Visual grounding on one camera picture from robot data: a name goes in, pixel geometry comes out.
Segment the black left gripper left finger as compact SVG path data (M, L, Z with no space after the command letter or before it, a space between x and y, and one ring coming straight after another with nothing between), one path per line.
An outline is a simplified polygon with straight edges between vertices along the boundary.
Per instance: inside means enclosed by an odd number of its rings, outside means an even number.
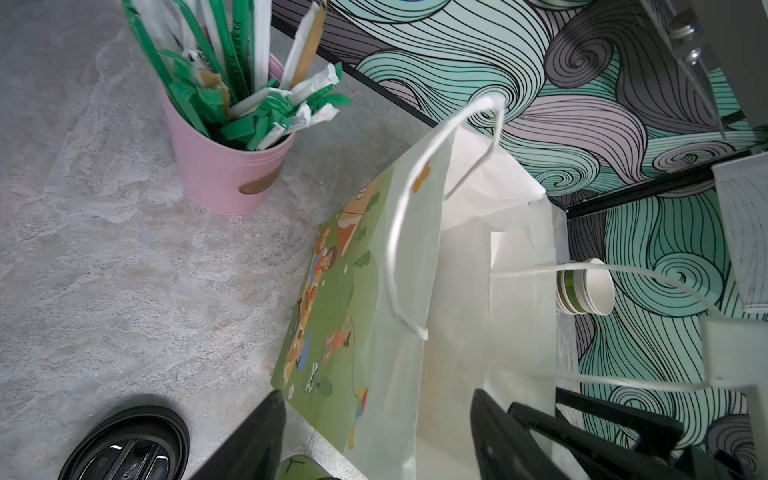
M192 479L274 479L280 463L285 425L283 395L279 390L273 390Z

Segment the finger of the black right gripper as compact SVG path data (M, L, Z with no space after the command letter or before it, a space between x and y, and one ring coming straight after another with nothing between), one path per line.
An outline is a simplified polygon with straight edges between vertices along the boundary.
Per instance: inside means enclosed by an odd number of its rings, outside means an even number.
M665 466L649 456L603 440L521 403L513 403L509 413L526 429L533 430L568 449L596 479L688 479L683 472Z
M636 431L639 439L633 449L652 456L670 456L682 437L678 420L557 388L556 402Z

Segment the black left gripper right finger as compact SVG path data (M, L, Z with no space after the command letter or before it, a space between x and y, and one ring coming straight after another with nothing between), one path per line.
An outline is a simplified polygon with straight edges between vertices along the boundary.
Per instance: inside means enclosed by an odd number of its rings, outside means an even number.
M470 423L483 480L567 478L522 424L482 389L474 391Z

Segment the white paper takeout bag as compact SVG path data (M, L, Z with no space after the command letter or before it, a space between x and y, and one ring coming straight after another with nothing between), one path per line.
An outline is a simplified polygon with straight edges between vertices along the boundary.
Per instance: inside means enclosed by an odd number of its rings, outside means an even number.
M476 479L476 390L554 409L554 209L486 94L325 222L273 387L369 479Z

